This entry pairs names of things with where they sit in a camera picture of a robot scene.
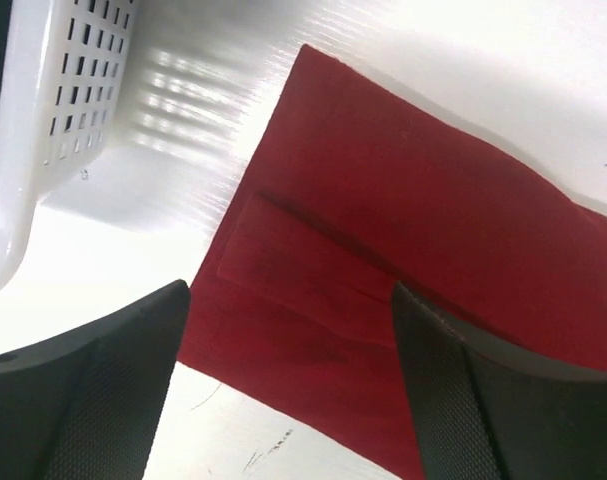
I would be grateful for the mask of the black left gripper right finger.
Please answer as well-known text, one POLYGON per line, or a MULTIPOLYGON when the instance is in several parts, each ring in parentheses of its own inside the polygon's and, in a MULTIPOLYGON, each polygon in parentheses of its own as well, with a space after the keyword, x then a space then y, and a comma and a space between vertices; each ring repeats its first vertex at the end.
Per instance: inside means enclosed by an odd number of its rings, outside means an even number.
POLYGON ((607 479, 607 372, 534 353, 402 283, 391 310, 428 479, 607 479))

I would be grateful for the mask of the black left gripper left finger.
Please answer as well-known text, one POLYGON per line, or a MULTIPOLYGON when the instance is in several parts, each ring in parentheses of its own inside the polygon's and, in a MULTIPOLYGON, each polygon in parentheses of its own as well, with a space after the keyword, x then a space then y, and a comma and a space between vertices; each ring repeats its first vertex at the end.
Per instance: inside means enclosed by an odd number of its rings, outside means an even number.
POLYGON ((190 307, 185 281, 0 354, 0 479, 140 479, 190 307))

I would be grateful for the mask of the dark red t shirt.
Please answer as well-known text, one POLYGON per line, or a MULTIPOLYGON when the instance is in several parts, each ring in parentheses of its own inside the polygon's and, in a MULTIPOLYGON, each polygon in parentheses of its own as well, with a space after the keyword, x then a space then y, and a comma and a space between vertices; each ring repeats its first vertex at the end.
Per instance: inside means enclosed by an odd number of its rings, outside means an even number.
POLYGON ((607 217, 304 46, 192 283, 178 358, 419 479, 397 282, 607 371, 607 217))

